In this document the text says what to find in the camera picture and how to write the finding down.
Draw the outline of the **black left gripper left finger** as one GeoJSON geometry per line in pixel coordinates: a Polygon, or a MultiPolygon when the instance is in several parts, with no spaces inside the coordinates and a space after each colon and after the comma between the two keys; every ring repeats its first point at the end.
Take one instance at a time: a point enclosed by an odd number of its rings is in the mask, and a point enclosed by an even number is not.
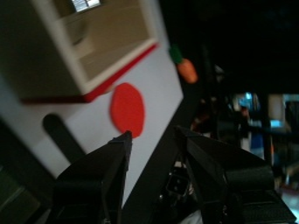
{"type": "Polygon", "coordinates": [[[46,224],[122,224],[133,132],[79,159],[57,179],[46,224]]]}

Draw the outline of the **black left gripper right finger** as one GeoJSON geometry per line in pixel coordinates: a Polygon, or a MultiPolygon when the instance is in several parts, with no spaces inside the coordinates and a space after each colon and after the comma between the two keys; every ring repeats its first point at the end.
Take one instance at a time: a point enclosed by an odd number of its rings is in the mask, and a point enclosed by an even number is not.
{"type": "Polygon", "coordinates": [[[239,147],[175,128],[203,224],[295,224],[266,160],[239,147]]]}

